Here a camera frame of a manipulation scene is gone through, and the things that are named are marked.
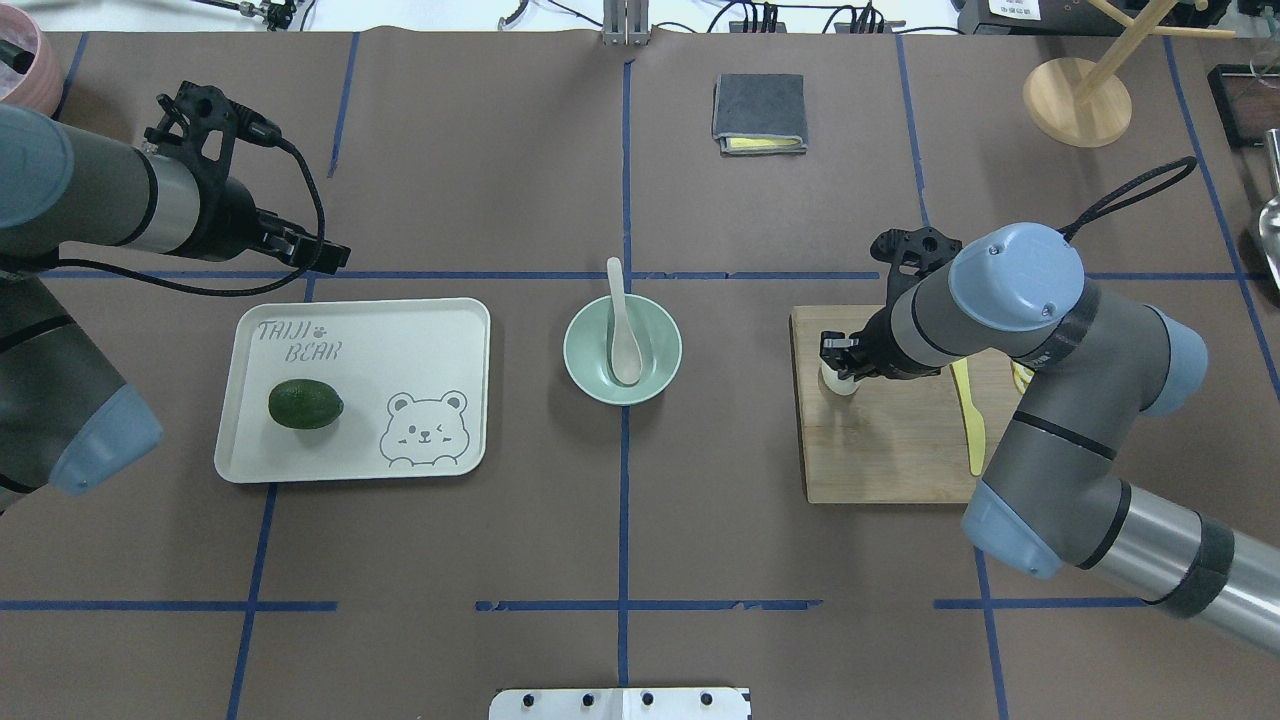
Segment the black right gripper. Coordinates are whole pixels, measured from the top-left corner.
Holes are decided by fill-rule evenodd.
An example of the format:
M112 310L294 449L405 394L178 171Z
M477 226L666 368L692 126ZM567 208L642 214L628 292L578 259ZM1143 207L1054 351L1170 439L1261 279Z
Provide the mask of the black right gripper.
M820 359L838 382L860 382L868 377L909 380L938 375L940 365L920 363L909 356L900 340L906 336L892 325L893 311L911 314L911 301L902 296L954 260L963 243L934 228L918 231L890 229L870 246L870 255L890 264L886 304L873 314L865 327L852 336L820 334Z

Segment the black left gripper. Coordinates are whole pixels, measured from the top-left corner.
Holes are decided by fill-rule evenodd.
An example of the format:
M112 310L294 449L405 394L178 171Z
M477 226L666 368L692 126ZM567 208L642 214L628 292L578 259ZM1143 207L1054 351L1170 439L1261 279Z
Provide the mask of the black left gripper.
M326 245L323 200L305 156L274 120L212 85L184 82L175 95L160 94L156 101L163 118L143 138L159 156L183 165L198 192L195 228L173 255L220 263L251 250L303 272L338 273L347 265L349 247ZM316 231L257 206L230 173L239 141L282 150L296 161L315 206Z

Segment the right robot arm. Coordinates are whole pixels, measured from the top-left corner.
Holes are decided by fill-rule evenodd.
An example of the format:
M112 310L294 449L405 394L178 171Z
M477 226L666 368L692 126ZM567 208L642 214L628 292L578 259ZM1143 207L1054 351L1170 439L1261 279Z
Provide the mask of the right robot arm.
M1034 222L965 245L887 231L872 254L891 266L886 302L860 331L822 334L835 380L914 380L988 350L1032 373L963 516L977 548L1042 579L1092 571L1277 653L1277 550L1112 473L1137 418L1202 386L1192 328L1089 279L1065 234Z

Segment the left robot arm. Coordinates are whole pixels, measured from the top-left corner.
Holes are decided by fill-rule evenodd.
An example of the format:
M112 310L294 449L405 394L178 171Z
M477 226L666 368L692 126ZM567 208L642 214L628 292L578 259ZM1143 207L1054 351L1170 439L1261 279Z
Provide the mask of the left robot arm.
M219 87L186 81L157 97L163 118L136 147L20 106L3 108L1 502L52 487L83 495L157 447L163 428L45 284L88 269L182 293L219 288L64 258L65 243L223 263L246 251L288 266L279 290L308 272L335 274L349 250L326 237L317 183L302 152L260 111ZM297 163L314 202L307 229L260 208L230 173L236 145L278 149Z

